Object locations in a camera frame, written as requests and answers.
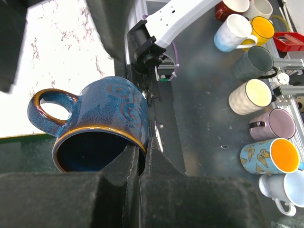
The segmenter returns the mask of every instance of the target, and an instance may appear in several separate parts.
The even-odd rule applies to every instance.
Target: dark gray mug
[[[235,62],[232,67],[235,77],[241,82],[250,79],[267,79],[277,75],[277,68],[274,67],[274,60],[271,54],[263,47],[253,46]]]

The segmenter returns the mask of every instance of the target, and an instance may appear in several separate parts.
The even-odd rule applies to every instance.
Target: light blue mug
[[[251,24],[246,18],[238,14],[231,14],[216,32],[214,44],[223,52],[230,52],[238,48],[250,48],[257,44],[257,37],[251,32]],[[246,39],[253,40],[253,43],[241,45]]]
[[[292,173],[304,169],[295,146],[284,138],[248,144],[241,151],[241,163],[253,174]]]

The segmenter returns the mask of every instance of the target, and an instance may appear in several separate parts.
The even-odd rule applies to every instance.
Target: cream mug
[[[251,79],[230,94],[229,105],[235,113],[247,115],[269,106],[275,100],[265,82]]]
[[[244,17],[252,20],[255,17],[263,17],[269,19],[273,12],[273,8],[267,0],[251,0],[249,9],[243,13]]]

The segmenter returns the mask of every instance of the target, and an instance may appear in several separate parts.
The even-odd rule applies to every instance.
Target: mug rim
[[[58,159],[57,159],[58,149],[59,149],[60,145],[67,138],[69,138],[71,136],[74,136],[74,135],[80,134],[80,133],[90,132],[90,131],[112,133],[112,134],[116,134],[120,137],[123,137],[125,139],[128,139],[139,147],[140,151],[143,153],[145,158],[147,157],[147,150],[144,148],[142,143],[125,131],[122,131],[122,130],[119,130],[119,129],[116,129],[113,127],[102,126],[102,125],[84,126],[84,127],[78,127],[71,131],[68,131],[56,139],[53,149],[52,149],[52,159],[53,159],[53,162],[54,162],[55,166],[57,167],[57,169],[59,169],[61,172],[64,172],[64,173],[67,172],[61,167],[61,165],[59,164]]]
[[[244,36],[239,36],[239,35],[235,34],[233,28],[232,28],[231,25],[229,24],[229,19],[231,19],[232,17],[237,17],[237,18],[239,19],[239,20],[237,20],[238,22],[239,22],[240,20],[243,20],[247,25],[249,25],[248,28],[250,28],[250,32],[248,32],[248,34],[246,34],[246,35],[244,35]],[[238,37],[238,38],[247,38],[247,37],[252,33],[252,26],[251,26],[250,22],[249,22],[244,16],[242,16],[242,15],[239,15],[239,14],[236,14],[236,13],[230,14],[230,15],[227,17],[227,19],[226,19],[225,22],[226,22],[226,24],[227,24],[227,27],[228,27],[229,31],[230,31],[234,36],[236,36],[236,37]]]
[[[267,120],[268,120],[269,128],[270,128],[271,132],[272,132],[276,137],[282,138],[281,136],[277,135],[277,134],[272,130],[272,127],[271,127],[271,125],[270,125],[270,115],[271,115],[271,113],[272,113],[274,110],[284,111],[285,113],[287,113],[287,114],[291,117],[292,121],[294,122],[294,133],[293,133],[293,135],[292,135],[291,137],[286,138],[286,139],[291,139],[291,138],[295,135],[295,132],[296,132],[295,120],[293,119],[293,117],[292,117],[286,110],[284,110],[284,109],[282,109],[282,108],[274,108],[274,109],[272,109],[272,110],[269,112],[269,114],[268,114]]]
[[[248,94],[247,94],[247,90],[246,90],[246,87],[247,87],[247,85],[248,85],[248,82],[250,82],[250,81],[252,81],[252,80],[258,80],[258,81],[260,81],[260,82],[262,82],[262,83],[264,83],[266,86],[267,86],[267,88],[269,89],[269,87],[268,87],[268,85],[265,83],[265,82],[263,82],[262,80],[260,80],[260,79],[256,79],[256,78],[254,78],[254,79],[250,79],[249,81],[246,81],[246,83],[245,83],[245,94],[246,94],[246,97],[248,98],[248,100],[253,104],[253,105],[255,105],[256,107],[260,107],[260,108],[266,108],[267,106],[269,106],[269,104],[271,103],[271,100],[270,100],[270,103],[269,104],[267,104],[266,106],[259,106],[259,105],[256,105],[255,103],[253,103],[253,101],[249,98],[249,96],[248,96]]]
[[[259,13],[262,13],[262,14],[268,16],[268,15],[271,15],[271,14],[274,12],[274,9],[273,9],[271,3],[270,3],[268,0],[262,0],[262,1],[266,2],[266,4],[268,3],[267,5],[270,6],[271,12],[270,12],[270,13],[263,13],[263,12],[261,12],[260,9],[258,9],[257,6],[256,6],[257,1],[258,1],[258,0],[252,1],[252,4],[253,4],[253,6],[255,7],[255,9],[256,9]]]
[[[223,3],[232,11],[238,12],[238,13],[244,13],[249,9],[250,6],[250,1],[249,0],[245,0],[247,2],[246,8],[244,8],[243,10],[239,11],[236,9],[233,9],[231,6],[229,6],[229,3],[231,2],[231,0],[223,0]]]
[[[274,140],[270,143],[270,146],[269,146],[269,153],[270,153],[271,161],[272,161],[272,163],[275,165],[275,167],[276,167],[278,170],[280,170],[282,173],[285,173],[285,174],[293,173],[293,172],[297,171],[298,168],[296,168],[296,169],[295,169],[294,171],[292,171],[292,172],[283,171],[282,169],[280,169],[280,168],[276,165],[275,161],[273,160],[273,158],[272,158],[272,156],[271,156],[271,147],[272,147],[273,143],[274,143],[275,141],[281,140],[281,139],[283,139],[283,140],[285,140],[285,141],[288,141],[291,145],[293,145],[294,149],[296,150],[296,152],[297,152],[297,154],[298,154],[299,165],[300,165],[301,158],[300,158],[299,151],[297,150],[297,148],[295,147],[295,145],[294,145],[292,142],[290,142],[288,139],[285,139],[285,138],[276,138],[276,139],[274,139]]]
[[[301,170],[298,170],[298,169],[297,169],[297,170],[294,171],[294,172],[304,172],[304,171],[301,171]],[[292,174],[292,173],[287,173],[287,174],[284,176],[284,179],[283,179],[283,188],[284,188],[284,192],[285,192],[287,198],[289,199],[289,201],[290,201],[292,204],[294,204],[294,205],[297,206],[297,207],[302,208],[302,207],[304,206],[304,204],[300,205],[300,204],[295,203],[295,202],[289,197],[289,195],[287,194],[287,192],[286,192],[286,190],[285,190],[285,182],[286,182],[287,175],[288,175],[288,174]]]
[[[252,50],[252,49],[256,49],[256,48],[257,48],[257,49],[261,49],[261,50],[263,50],[263,51],[266,51],[266,53],[270,56],[270,58],[271,58],[271,60],[272,60],[272,66],[270,67],[270,69],[267,70],[267,71],[263,71],[263,72],[267,73],[268,71],[270,71],[270,70],[274,67],[274,58],[272,57],[272,55],[270,54],[270,52],[269,52],[266,48],[264,48],[264,47],[261,47],[261,46],[258,46],[258,45],[255,45],[255,46],[250,47],[250,48],[248,49],[248,51],[247,51],[248,59],[249,59],[249,62],[251,63],[251,65],[252,65],[255,69],[257,69],[257,70],[259,70],[259,71],[262,71],[262,70],[258,69],[256,66],[254,66],[254,65],[252,64],[252,61],[250,60],[250,57],[249,57],[249,51]]]
[[[273,33],[273,35],[272,35],[271,37],[263,37],[263,36],[261,36],[261,35],[255,30],[254,26],[252,25],[252,24],[253,24],[253,20],[254,20],[255,18],[263,18],[263,19],[267,20],[267,22],[272,26],[272,29],[273,29],[273,31],[274,31],[274,33]],[[274,25],[270,22],[270,20],[268,20],[267,18],[264,18],[264,17],[262,17],[262,16],[256,16],[256,17],[252,18],[252,20],[251,20],[251,27],[252,27],[252,29],[253,29],[261,38],[264,38],[264,39],[271,39],[272,37],[274,37],[275,32],[276,32],[275,27],[274,27]]]

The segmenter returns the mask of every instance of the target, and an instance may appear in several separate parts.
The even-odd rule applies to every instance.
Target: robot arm
[[[155,44],[166,48],[186,27],[221,0],[171,0],[147,17],[146,28]]]
[[[190,24],[221,0],[171,0],[130,29],[127,40],[130,62],[141,74],[158,67],[159,56]]]

